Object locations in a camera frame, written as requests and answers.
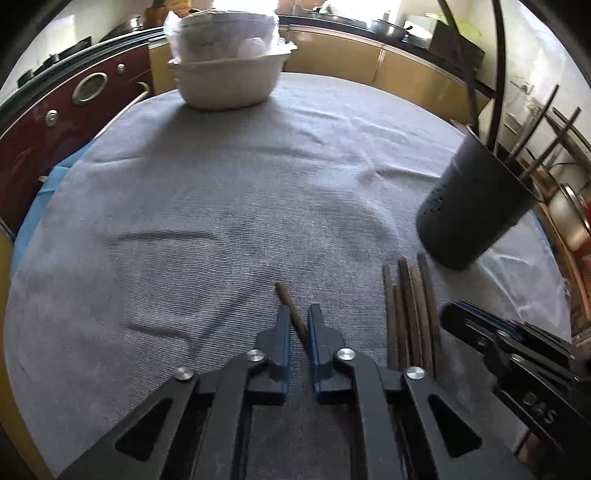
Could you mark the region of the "yellow kitchen cabinets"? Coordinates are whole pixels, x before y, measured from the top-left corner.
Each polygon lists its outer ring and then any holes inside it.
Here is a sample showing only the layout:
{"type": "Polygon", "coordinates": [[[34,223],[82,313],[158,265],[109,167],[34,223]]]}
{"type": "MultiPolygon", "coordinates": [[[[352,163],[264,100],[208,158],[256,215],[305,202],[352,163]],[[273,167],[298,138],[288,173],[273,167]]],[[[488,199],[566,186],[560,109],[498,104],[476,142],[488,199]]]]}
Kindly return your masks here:
{"type": "MultiPolygon", "coordinates": [[[[287,27],[287,41],[293,42],[297,50],[284,63],[284,72],[329,76],[372,86],[443,120],[470,123],[464,81],[417,55],[360,36],[304,26],[287,27]]],[[[157,93],[176,88],[168,68],[171,59],[174,58],[168,41],[165,47],[150,49],[157,93]]]]}

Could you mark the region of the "steel pot with lid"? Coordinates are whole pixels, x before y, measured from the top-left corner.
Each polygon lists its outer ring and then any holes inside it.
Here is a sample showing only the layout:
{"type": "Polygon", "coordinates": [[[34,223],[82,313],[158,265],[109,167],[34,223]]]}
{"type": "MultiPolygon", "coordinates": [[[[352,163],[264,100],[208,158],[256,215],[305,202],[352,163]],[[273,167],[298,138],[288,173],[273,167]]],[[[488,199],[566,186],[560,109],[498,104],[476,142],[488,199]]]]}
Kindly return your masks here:
{"type": "Polygon", "coordinates": [[[590,240],[590,223],[580,197],[561,183],[549,205],[551,221],[571,252],[580,250],[590,240]]]}

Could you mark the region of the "grey tablecloth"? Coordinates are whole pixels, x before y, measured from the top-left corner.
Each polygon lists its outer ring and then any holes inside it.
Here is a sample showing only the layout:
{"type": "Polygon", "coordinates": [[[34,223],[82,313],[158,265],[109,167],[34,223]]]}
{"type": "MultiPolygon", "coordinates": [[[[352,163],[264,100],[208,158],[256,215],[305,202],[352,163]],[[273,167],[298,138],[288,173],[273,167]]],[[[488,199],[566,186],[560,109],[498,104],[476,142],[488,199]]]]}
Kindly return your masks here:
{"type": "Polygon", "coordinates": [[[180,366],[217,369],[276,319],[273,285],[318,303],[384,363],[384,265],[463,141],[375,88],[283,74],[263,104],[178,93],[127,111],[53,194],[12,278],[11,389],[61,473],[180,366]]]}

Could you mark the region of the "black perforated utensil holder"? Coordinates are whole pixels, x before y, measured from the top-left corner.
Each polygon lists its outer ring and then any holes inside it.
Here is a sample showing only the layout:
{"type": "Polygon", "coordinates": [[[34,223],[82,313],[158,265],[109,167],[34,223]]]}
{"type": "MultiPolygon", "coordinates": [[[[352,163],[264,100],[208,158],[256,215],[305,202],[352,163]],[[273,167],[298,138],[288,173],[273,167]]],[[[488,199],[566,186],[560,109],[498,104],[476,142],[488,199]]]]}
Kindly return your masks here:
{"type": "Polygon", "coordinates": [[[514,227],[542,194],[469,131],[416,216],[418,236],[441,265],[464,270],[514,227]]]}

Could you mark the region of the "metal shelf rack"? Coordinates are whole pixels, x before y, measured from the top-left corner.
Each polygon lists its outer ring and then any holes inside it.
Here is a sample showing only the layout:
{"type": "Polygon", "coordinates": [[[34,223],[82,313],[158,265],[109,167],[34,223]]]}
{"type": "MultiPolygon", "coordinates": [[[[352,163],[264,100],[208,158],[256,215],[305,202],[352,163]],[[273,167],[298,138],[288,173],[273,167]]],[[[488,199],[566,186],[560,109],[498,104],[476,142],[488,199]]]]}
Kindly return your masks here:
{"type": "MultiPolygon", "coordinates": [[[[516,133],[515,142],[513,146],[508,149],[508,155],[529,122],[536,115],[537,111],[544,106],[544,104],[536,103],[534,99],[531,100],[532,108],[530,110],[531,115],[529,116],[529,120],[516,133]]],[[[577,107],[573,113],[573,117],[568,119],[551,105],[540,125],[543,122],[546,122],[549,125],[552,132],[554,133],[552,141],[545,147],[542,154],[539,157],[536,157],[527,148],[531,140],[530,139],[526,147],[520,152],[518,158],[514,160],[509,166],[507,166],[516,175],[520,182],[525,183],[528,181],[539,169],[548,172],[551,167],[555,165],[555,162],[553,162],[550,166],[546,165],[545,162],[553,155],[553,152],[558,147],[563,148],[570,155],[569,161],[558,162],[558,165],[567,166],[575,164],[585,172],[587,177],[590,177],[590,143],[574,126],[574,122],[578,118],[579,114],[580,108],[577,107]]]]}

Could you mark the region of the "blue cloth under tablecloth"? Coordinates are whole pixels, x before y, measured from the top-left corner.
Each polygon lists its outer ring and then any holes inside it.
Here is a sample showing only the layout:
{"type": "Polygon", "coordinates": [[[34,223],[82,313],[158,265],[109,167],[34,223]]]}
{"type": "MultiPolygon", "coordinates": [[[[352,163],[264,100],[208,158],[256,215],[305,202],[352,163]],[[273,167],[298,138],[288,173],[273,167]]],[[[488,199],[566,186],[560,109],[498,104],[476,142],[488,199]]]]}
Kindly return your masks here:
{"type": "Polygon", "coordinates": [[[73,165],[95,142],[96,140],[92,139],[82,148],[56,164],[49,172],[47,179],[41,184],[14,241],[9,274],[10,279],[12,279],[17,273],[20,262],[24,257],[34,231],[41,221],[51,197],[61,182],[65,179],[73,165]]]}

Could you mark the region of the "dark red oven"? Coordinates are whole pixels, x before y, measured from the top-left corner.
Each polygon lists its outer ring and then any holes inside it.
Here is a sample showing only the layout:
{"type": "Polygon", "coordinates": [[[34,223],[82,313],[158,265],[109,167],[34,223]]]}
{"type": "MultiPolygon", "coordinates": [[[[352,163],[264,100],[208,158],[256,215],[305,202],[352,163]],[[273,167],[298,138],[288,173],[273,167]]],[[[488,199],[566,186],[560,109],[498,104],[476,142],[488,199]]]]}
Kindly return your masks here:
{"type": "Polygon", "coordinates": [[[40,189],[40,178],[87,145],[153,86],[148,47],[128,48],[83,68],[18,113],[1,118],[1,228],[14,237],[40,189]]]}

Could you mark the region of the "white bowl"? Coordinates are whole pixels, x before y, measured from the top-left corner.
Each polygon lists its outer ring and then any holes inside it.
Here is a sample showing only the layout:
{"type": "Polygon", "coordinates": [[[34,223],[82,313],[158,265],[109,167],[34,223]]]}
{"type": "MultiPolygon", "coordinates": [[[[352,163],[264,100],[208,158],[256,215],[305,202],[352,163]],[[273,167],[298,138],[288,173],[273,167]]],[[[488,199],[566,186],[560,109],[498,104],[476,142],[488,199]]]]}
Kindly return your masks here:
{"type": "Polygon", "coordinates": [[[168,61],[184,102],[200,111],[228,111],[263,103],[276,87],[290,49],[256,58],[168,61]]]}

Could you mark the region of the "black microwave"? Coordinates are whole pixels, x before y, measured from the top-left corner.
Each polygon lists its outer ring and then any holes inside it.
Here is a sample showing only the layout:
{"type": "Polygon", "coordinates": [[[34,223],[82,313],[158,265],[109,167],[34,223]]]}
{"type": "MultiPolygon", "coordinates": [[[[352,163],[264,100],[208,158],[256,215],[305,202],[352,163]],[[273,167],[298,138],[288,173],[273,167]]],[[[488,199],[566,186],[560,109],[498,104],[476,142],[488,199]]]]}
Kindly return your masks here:
{"type": "Polygon", "coordinates": [[[441,20],[435,21],[428,50],[457,68],[470,67],[478,71],[485,52],[464,36],[458,36],[441,20]]]}

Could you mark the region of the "plastic bag in bowl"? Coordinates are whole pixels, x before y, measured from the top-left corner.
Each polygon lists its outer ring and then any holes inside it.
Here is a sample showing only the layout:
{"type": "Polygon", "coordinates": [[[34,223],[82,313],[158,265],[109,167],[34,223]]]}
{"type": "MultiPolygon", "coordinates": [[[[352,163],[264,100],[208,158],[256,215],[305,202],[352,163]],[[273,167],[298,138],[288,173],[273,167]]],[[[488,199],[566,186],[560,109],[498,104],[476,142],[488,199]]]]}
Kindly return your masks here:
{"type": "Polygon", "coordinates": [[[280,37],[274,13],[211,9],[181,18],[169,12],[163,32],[173,58],[181,63],[254,59],[297,50],[296,44],[280,37]]]}

